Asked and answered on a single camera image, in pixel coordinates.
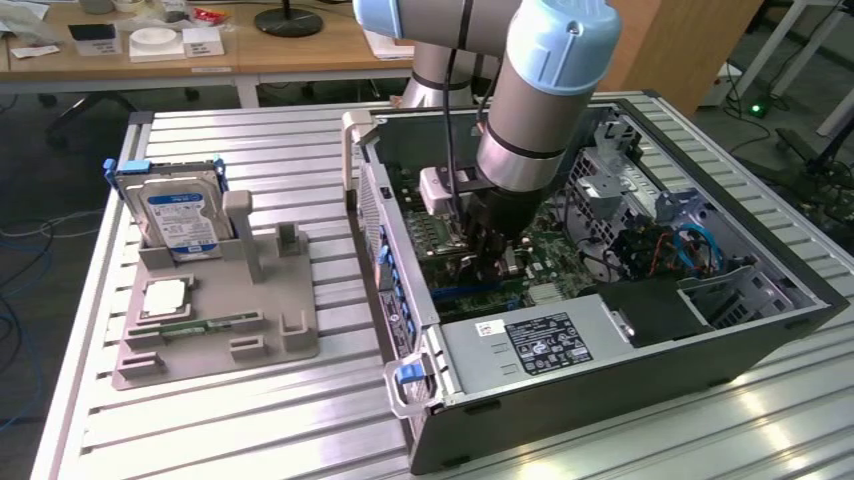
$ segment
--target blue latch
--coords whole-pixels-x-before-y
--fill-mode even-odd
[[[424,379],[424,367],[420,363],[412,365],[403,365],[398,368],[396,372],[398,383],[406,385],[407,383],[418,382]]]
[[[383,248],[379,249],[379,257],[376,261],[379,263],[386,263],[388,261],[388,257],[391,253],[391,247],[388,245],[383,245]]]
[[[119,194],[119,198],[124,200],[124,196],[122,195],[122,190],[119,189],[119,182],[116,182],[116,165],[118,165],[118,162],[115,158],[108,158],[107,160],[104,160],[104,165],[103,165],[104,179],[107,180],[107,183],[110,184],[112,189]]]

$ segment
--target office chair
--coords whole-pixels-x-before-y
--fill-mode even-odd
[[[199,90],[194,88],[184,88],[184,97],[188,102],[195,102],[199,100]],[[115,102],[128,113],[136,112],[138,109],[131,103],[131,101],[124,98],[122,93],[119,92],[92,92],[83,97],[78,103],[75,103],[68,110],[63,112],[63,114],[51,122],[48,128],[45,129],[45,142],[48,146],[56,149],[63,149],[68,147],[68,139],[59,134],[59,130],[68,125],[75,118],[78,118],[83,113],[86,113],[102,100],[110,100]],[[52,107],[56,105],[56,96],[54,95],[39,95],[39,103],[44,107]]]

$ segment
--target white sticker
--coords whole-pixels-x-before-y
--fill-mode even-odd
[[[48,45],[47,47],[13,48],[9,51],[16,58],[28,58],[40,57],[41,55],[47,55],[48,53],[56,53],[59,52],[59,47],[56,47],[55,45]]]
[[[163,335],[164,337],[184,337],[187,335],[199,335],[202,333],[204,333],[203,327],[190,327],[180,330],[163,332],[160,335]]]
[[[192,73],[228,73],[231,67],[194,67]]]
[[[163,241],[178,253],[202,253],[216,248],[214,225],[204,215],[204,196],[200,193],[148,197]]]
[[[478,329],[478,335],[482,337],[495,335],[497,333],[505,333],[505,320],[499,318],[498,320],[490,320],[489,322],[475,323],[475,328]]]

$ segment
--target blue cable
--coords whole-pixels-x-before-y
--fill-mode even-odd
[[[713,257],[715,258],[715,262],[718,263],[718,270],[723,270],[723,253],[721,253],[721,248],[718,248],[718,244],[715,243],[715,237],[709,230],[706,230],[703,227],[701,227],[695,223],[682,224],[679,228],[677,228],[677,231],[674,232],[673,244],[674,244],[674,247],[677,247],[677,251],[679,252],[679,258],[682,259],[685,264],[689,266],[689,268],[694,268],[694,262],[691,261],[690,257],[685,253],[685,250],[682,250],[683,241],[682,241],[682,236],[679,235],[681,232],[689,232],[689,231],[694,231],[699,233],[699,235],[706,239],[706,242],[709,243],[709,248],[711,249]]]
[[[41,400],[41,388],[43,388],[43,375],[41,375],[41,362],[39,361],[39,355],[36,353],[36,347],[32,343],[32,338],[29,337],[29,333],[27,332],[27,330],[24,329],[21,323],[17,321],[17,317],[15,316],[15,314],[12,314],[12,316],[5,316],[5,315],[0,315],[0,318],[8,320],[9,322],[12,322],[12,324],[15,325],[15,327],[17,328],[17,330],[21,332],[21,339],[24,341],[24,348],[27,349],[27,353],[29,355],[29,361],[32,363],[32,369],[33,369],[33,373],[36,374],[36,394],[33,395],[32,399],[29,400],[29,402],[27,403],[27,405],[24,406],[24,408],[21,409],[20,412],[17,412],[17,415],[15,415],[12,418],[9,418],[3,425],[0,425],[0,433],[3,433],[3,431],[17,421],[19,418],[21,418],[23,416],[25,416],[29,411],[33,409],[33,407],[36,406],[39,400]]]

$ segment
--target circuit board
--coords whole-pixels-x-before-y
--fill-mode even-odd
[[[392,184],[407,233],[443,322],[567,300],[595,283],[578,248],[555,220],[553,207],[545,203],[515,248],[525,272],[493,284],[459,287],[454,272],[470,254],[464,238],[448,216],[427,213],[408,172],[396,173],[398,182]]]

